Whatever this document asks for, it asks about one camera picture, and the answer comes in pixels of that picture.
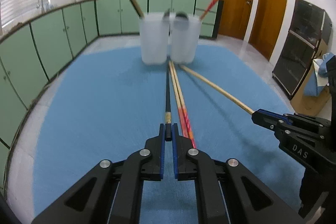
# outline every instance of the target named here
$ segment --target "faucet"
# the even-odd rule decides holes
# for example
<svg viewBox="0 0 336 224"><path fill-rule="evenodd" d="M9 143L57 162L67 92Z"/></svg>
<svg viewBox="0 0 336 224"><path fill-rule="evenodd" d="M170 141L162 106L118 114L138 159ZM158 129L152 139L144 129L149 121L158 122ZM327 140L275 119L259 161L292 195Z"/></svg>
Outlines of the faucet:
<svg viewBox="0 0 336 224"><path fill-rule="evenodd" d="M36 9L39 9L39 7L40 7L40 0L37 0L37 6L36 6ZM43 0L41 0L41 13L44 14Z"/></svg>

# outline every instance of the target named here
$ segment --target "black shelf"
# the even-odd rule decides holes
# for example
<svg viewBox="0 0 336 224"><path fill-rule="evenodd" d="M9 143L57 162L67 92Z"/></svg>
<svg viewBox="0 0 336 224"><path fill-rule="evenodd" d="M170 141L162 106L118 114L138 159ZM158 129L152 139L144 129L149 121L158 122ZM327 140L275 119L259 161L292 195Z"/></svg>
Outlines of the black shelf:
<svg viewBox="0 0 336 224"><path fill-rule="evenodd" d="M329 42L332 23L325 10L296 0L290 29L273 77L291 100L307 76L323 39Z"/></svg>

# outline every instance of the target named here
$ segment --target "cabinet door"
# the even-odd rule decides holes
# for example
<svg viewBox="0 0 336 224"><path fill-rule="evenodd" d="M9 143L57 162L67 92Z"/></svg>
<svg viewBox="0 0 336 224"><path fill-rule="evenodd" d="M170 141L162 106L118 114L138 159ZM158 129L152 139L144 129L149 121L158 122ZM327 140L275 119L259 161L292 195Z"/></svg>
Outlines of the cabinet door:
<svg viewBox="0 0 336 224"><path fill-rule="evenodd" d="M149 12L165 12L171 9L171 0L149 0Z"/></svg>
<svg viewBox="0 0 336 224"><path fill-rule="evenodd" d="M0 192L3 194L3 177L5 174L6 162L9 149L0 143Z"/></svg>
<svg viewBox="0 0 336 224"><path fill-rule="evenodd" d="M98 36L95 2L87 1L81 3L82 19L87 43L90 43Z"/></svg>
<svg viewBox="0 0 336 224"><path fill-rule="evenodd" d="M204 13L204 10L195 10L195 15L196 16L201 16ZM215 24L216 21L216 13L214 12L208 12L205 18L203 19L203 23L208 23L208 24Z"/></svg>
<svg viewBox="0 0 336 224"><path fill-rule="evenodd" d="M0 44L0 57L16 92L29 107L48 79L37 56L29 25Z"/></svg>
<svg viewBox="0 0 336 224"><path fill-rule="evenodd" d="M26 114L26 108L16 95L1 65L0 102L0 138L8 146L11 146L16 130Z"/></svg>
<svg viewBox="0 0 336 224"><path fill-rule="evenodd" d="M195 0L173 0L172 11L194 14Z"/></svg>
<svg viewBox="0 0 336 224"><path fill-rule="evenodd" d="M86 46L81 5L71 5L63 9L64 22L73 56Z"/></svg>
<svg viewBox="0 0 336 224"><path fill-rule="evenodd" d="M147 0L137 0L140 8L147 13ZM123 33L139 32L139 16L129 0L120 0L121 29Z"/></svg>
<svg viewBox="0 0 336 224"><path fill-rule="evenodd" d="M31 23L37 51L49 78L72 60L62 10Z"/></svg>
<svg viewBox="0 0 336 224"><path fill-rule="evenodd" d="M204 37L212 37L212 32L213 32L213 25L204 24L204 23L202 24L200 35Z"/></svg>
<svg viewBox="0 0 336 224"><path fill-rule="evenodd" d="M121 33L120 0L97 0L99 34Z"/></svg>
<svg viewBox="0 0 336 224"><path fill-rule="evenodd" d="M196 0L196 9L206 10L212 0ZM218 2L210 9L212 12L217 12Z"/></svg>

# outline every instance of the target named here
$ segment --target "blue gripper pad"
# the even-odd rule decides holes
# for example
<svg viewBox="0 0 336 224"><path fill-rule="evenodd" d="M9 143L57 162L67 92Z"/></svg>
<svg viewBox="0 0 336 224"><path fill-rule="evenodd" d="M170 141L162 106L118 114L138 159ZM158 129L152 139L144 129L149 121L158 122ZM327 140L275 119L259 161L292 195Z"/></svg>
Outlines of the blue gripper pad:
<svg viewBox="0 0 336 224"><path fill-rule="evenodd" d="M174 175L175 175L175 178L177 179L178 174L179 174L179 169L178 169L178 157L177 157L177 144L176 144L175 128L177 128L177 123L174 123L171 127L171 136L172 136L172 143L173 143Z"/></svg>
<svg viewBox="0 0 336 224"><path fill-rule="evenodd" d="M161 162L160 162L160 177L163 179L163 173L165 170L165 126L163 126L163 134L162 134L162 140L161 140Z"/></svg>

